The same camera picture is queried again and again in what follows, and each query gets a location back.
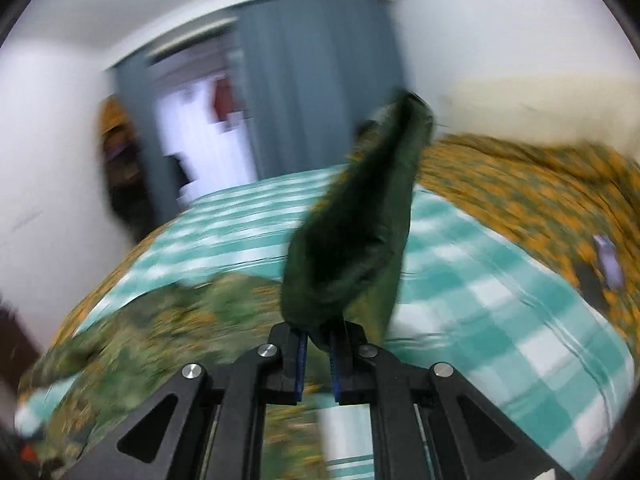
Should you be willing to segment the coats hanging on rack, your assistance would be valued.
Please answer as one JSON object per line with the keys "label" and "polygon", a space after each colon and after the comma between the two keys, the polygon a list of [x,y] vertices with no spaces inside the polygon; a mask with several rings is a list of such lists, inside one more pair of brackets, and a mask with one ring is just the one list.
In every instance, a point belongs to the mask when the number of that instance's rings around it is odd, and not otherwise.
{"label": "coats hanging on rack", "polygon": [[99,140],[112,211],[140,243],[156,228],[154,210],[134,126],[114,94],[101,103]]}

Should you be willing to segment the dark wooden nightstand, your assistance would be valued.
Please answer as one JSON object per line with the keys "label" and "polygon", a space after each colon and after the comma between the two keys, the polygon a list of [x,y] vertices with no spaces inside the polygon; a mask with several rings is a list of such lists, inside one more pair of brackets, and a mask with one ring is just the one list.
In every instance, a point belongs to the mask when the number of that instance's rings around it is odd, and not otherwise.
{"label": "dark wooden nightstand", "polygon": [[10,390],[18,393],[22,376],[39,359],[40,351],[23,330],[16,313],[2,306],[0,310],[0,373]]}

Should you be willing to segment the green landscape print jacket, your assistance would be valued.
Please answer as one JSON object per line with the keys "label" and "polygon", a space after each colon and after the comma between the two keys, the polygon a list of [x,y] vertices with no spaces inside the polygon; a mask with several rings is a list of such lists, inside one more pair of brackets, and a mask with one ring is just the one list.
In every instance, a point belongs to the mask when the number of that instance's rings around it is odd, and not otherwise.
{"label": "green landscape print jacket", "polygon": [[319,349],[329,329],[354,316],[381,337],[390,320],[409,233],[413,185],[433,131],[431,109],[401,92],[367,125],[360,148],[288,243],[282,278],[238,271],[197,285],[145,292],[55,344],[23,377],[25,390],[66,379],[34,440],[52,476],[122,422],[184,364],[234,361],[289,322]]}

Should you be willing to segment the smartphone on quilt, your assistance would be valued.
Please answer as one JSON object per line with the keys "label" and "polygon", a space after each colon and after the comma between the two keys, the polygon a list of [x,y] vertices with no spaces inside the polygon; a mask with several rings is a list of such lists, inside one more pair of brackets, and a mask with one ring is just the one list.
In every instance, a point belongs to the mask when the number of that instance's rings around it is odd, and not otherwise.
{"label": "smartphone on quilt", "polygon": [[622,290],[625,283],[624,274],[614,243],[603,234],[595,235],[593,243],[606,287],[611,290]]}

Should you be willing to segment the blue curtain left panel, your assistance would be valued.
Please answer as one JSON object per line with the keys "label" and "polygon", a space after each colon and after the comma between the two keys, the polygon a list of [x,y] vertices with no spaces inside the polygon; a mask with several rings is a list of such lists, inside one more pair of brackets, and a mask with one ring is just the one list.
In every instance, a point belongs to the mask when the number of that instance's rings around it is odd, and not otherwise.
{"label": "blue curtain left panel", "polygon": [[174,172],[160,143],[148,52],[143,49],[134,51],[116,63],[111,68],[111,73],[116,96],[126,110],[140,143],[155,223],[161,226],[180,214],[180,206]]}

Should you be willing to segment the teal white plaid blanket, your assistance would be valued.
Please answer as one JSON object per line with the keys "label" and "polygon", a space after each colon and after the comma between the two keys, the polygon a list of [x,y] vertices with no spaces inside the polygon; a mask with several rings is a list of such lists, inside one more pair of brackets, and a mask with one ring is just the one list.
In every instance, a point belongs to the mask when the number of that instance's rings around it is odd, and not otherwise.
{"label": "teal white plaid blanket", "polygon": [[[73,465],[183,364],[231,362],[279,321],[288,241],[333,169],[196,200],[24,375],[16,431]],[[541,263],[417,185],[390,325],[402,362],[450,363],[574,478],[597,463],[634,385],[611,324]]]}

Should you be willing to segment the blue curtain right panel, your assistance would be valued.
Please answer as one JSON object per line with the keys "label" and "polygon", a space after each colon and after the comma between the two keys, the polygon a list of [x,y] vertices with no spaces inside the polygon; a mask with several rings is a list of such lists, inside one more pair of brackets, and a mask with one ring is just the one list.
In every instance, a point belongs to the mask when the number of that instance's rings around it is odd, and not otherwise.
{"label": "blue curtain right panel", "polygon": [[263,179],[341,162],[406,83],[382,0],[257,0],[236,16]]}

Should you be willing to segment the cream padded headboard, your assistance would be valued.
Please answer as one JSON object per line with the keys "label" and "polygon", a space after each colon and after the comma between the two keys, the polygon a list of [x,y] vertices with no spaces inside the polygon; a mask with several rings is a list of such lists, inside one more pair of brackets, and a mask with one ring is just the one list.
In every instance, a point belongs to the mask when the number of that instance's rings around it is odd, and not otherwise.
{"label": "cream padded headboard", "polygon": [[603,144],[639,158],[639,81],[555,74],[459,82],[442,96],[440,124],[534,145]]}

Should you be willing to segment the red garment hanging outside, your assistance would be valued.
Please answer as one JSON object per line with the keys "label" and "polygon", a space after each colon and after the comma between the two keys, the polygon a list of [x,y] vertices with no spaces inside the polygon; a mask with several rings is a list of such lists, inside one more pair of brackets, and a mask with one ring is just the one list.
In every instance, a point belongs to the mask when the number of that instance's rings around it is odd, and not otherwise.
{"label": "red garment hanging outside", "polygon": [[233,91],[233,84],[229,76],[214,81],[213,111],[220,122],[226,122],[231,114],[240,110]]}

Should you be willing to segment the blue curtain panel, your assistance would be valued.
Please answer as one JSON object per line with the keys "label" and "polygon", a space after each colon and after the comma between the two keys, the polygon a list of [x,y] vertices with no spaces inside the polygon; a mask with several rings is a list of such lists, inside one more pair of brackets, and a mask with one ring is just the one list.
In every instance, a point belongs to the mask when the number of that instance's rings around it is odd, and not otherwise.
{"label": "blue curtain panel", "polygon": [[382,0],[257,0],[236,16],[263,179],[341,162],[406,83]]}
{"label": "blue curtain panel", "polygon": [[148,52],[143,49],[134,51],[116,63],[111,68],[111,73],[116,96],[126,110],[140,143],[155,223],[161,226],[180,214],[180,206],[174,172],[160,143]]}

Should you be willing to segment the orange floral green quilt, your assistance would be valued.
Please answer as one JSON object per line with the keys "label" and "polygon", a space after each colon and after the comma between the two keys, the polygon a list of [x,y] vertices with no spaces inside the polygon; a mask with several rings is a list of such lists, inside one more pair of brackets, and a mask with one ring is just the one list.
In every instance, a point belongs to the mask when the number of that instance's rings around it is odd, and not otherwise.
{"label": "orange floral green quilt", "polygon": [[517,244],[571,285],[574,266],[598,263],[594,239],[616,249],[624,284],[605,315],[639,351],[639,166],[582,142],[536,146],[455,134],[428,146],[416,180]]}

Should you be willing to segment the dark garment by window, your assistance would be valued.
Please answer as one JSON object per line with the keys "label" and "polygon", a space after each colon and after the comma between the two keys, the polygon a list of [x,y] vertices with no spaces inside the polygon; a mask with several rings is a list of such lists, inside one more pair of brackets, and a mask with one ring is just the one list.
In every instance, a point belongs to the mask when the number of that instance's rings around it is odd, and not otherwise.
{"label": "dark garment by window", "polygon": [[164,159],[168,163],[168,167],[174,179],[177,194],[181,195],[182,190],[191,184],[195,178],[192,176],[190,169],[184,163],[184,160],[178,154],[165,155]]}

